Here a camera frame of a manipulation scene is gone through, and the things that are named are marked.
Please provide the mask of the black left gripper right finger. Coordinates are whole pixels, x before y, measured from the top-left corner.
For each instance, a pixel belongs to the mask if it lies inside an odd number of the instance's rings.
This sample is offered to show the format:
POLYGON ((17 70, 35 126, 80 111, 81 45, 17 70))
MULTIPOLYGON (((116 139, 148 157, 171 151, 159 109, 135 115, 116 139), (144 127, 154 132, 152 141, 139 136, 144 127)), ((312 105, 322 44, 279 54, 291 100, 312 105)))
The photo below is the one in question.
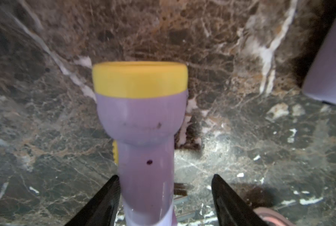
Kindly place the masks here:
POLYGON ((267 226, 218 174, 211 187, 220 226, 267 226))

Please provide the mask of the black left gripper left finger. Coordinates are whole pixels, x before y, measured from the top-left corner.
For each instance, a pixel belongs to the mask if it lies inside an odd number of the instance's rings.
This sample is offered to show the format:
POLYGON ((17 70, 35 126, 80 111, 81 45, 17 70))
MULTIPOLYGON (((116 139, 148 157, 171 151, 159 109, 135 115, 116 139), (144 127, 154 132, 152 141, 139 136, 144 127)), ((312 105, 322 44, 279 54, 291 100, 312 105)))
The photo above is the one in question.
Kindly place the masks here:
POLYGON ((114 175, 65 226, 113 226, 120 194, 119 177, 114 175))

